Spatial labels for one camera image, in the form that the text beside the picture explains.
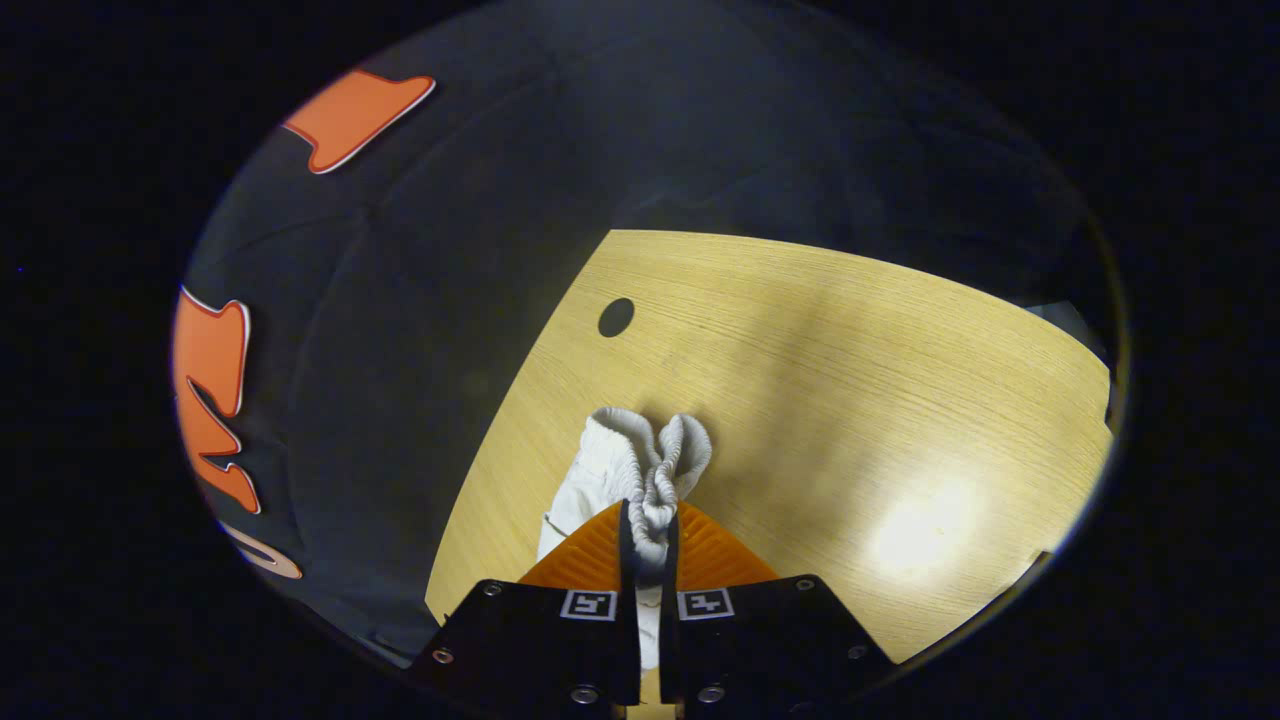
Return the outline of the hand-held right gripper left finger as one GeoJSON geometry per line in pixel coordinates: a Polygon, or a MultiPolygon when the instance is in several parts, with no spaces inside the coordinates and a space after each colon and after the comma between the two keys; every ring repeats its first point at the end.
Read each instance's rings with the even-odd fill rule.
{"type": "Polygon", "coordinates": [[[453,707],[639,702],[628,502],[584,523],[516,582],[480,580],[408,671],[453,707]]]}

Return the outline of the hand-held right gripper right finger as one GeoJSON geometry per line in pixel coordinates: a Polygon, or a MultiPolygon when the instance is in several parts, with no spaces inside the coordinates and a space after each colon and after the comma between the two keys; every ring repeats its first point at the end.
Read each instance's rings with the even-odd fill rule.
{"type": "Polygon", "coordinates": [[[668,529],[660,697],[681,714],[841,714],[895,664],[815,574],[783,577],[682,502],[668,529]]]}

